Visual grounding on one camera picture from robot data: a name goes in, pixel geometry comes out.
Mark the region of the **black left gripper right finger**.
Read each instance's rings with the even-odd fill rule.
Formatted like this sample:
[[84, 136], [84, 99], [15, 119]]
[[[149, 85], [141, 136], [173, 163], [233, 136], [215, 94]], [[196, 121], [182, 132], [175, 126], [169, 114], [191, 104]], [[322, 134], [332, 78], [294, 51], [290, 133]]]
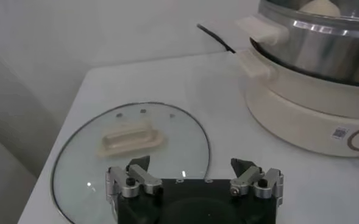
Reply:
[[230, 180], [230, 194], [234, 197], [248, 195], [250, 190], [260, 199], [276, 199], [276, 206], [283, 203], [283, 173], [270, 168], [267, 172], [252, 161], [232, 158], [230, 165], [236, 178]]

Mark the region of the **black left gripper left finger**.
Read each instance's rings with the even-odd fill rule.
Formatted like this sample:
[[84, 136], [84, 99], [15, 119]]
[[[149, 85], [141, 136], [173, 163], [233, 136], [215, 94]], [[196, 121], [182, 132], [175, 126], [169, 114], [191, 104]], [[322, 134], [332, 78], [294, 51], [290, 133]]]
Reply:
[[150, 156], [132, 159], [125, 169], [109, 167], [105, 173], [105, 194], [107, 201], [113, 201], [118, 195], [124, 198], [139, 196], [140, 189], [149, 195], [155, 195], [162, 187], [162, 179], [148, 173]]

